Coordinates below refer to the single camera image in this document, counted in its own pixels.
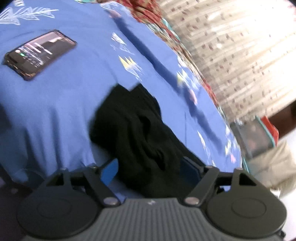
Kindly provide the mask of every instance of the black cloth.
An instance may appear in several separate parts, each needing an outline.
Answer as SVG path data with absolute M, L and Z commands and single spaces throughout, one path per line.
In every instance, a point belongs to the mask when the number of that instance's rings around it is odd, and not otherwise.
M 119 179 L 145 197 L 189 194 L 192 186 L 180 177 L 183 156 L 204 166 L 162 122 L 157 100 L 141 84 L 112 89 L 96 113 L 91 140 L 118 159 Z

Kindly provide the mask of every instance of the white wall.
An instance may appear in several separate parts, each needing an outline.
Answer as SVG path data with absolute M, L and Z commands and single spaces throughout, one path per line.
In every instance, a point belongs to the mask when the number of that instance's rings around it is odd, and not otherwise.
M 284 136 L 282 140 L 287 141 L 296 160 L 296 129 Z M 283 228 L 287 233 L 285 240 L 292 240 L 296 237 L 296 190 L 281 198 L 281 201 L 285 204 L 288 211 L 287 221 Z

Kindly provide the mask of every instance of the phone case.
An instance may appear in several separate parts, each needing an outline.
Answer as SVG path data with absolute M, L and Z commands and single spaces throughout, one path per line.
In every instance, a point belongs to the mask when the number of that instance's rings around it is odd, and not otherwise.
M 65 38 L 67 38 L 67 39 L 69 39 L 69 40 L 71 40 L 72 42 L 75 43 L 75 45 L 74 45 L 72 48 L 70 48 L 69 50 L 73 49 L 73 48 L 76 46 L 76 44 L 77 44 L 76 41 L 74 41 L 73 39 L 71 39 L 71 38 L 69 38 L 68 36 L 66 36 L 65 34 L 63 34 L 61 31 L 56 30 L 56 29 L 54 29 L 54 30 L 52 30 L 52 31 L 49 31 L 49 32 L 47 32 L 47 33 L 45 33 L 45 34 L 42 34 L 42 35 L 40 35 L 40 36 L 38 36 L 38 37 L 36 37 L 36 38 L 39 38 L 39 37 L 41 37 L 41 36 L 43 36 L 43 35 L 46 35 L 46 34 L 48 34 L 48 33 L 54 32 L 54 31 L 59 32 L 59 33 L 62 34 Z M 33 38 L 33 39 L 27 41 L 26 43 L 21 44 L 20 46 L 18 46 L 17 48 L 13 49 L 12 51 L 7 52 L 7 53 L 5 54 L 5 56 L 4 56 L 4 64 L 7 65 L 8 67 L 10 67 L 11 69 L 13 69 L 13 70 L 14 70 L 15 72 L 17 72 L 17 73 L 18 73 L 18 74 L 19 74 L 24 80 L 27 80 L 27 81 L 32 80 L 32 79 L 33 79 L 38 73 L 40 73 L 44 68 L 46 68 L 46 66 L 48 66 L 52 61 L 54 61 L 55 59 L 57 59 L 58 57 L 61 56 L 61 55 L 59 55 L 59 56 L 56 56 L 55 58 L 52 58 L 50 61 L 48 61 L 48 62 L 46 63 L 46 65 L 41 66 L 41 67 L 40 67 L 35 73 L 32 73 L 32 74 L 28 74 L 28 73 L 22 71 L 21 69 L 19 69 L 18 66 L 17 66 L 17 64 L 15 64 L 15 63 L 11 60 L 11 58 L 9 57 L 9 54 L 10 54 L 11 52 L 14 52 L 15 50 L 17 50 L 19 47 L 21 47 L 21 46 L 27 44 L 28 42 L 31 42 L 32 40 L 34 40 L 34 39 L 36 39 L 36 38 Z

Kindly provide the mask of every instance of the beige bag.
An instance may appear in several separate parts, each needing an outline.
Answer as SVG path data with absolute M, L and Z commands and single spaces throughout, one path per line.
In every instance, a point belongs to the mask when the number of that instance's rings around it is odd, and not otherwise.
M 250 173 L 265 187 L 280 190 L 280 197 L 296 189 L 296 163 L 286 141 L 247 164 Z

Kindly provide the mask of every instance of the beige cloth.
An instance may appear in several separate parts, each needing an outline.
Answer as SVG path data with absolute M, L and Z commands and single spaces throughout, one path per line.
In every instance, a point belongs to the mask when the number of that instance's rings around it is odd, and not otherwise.
M 280 190 L 280 197 L 296 189 L 296 163 L 286 141 L 248 161 L 247 165 L 249 172 L 265 187 Z
M 295 8 L 286 0 L 159 0 L 230 121 L 296 99 Z

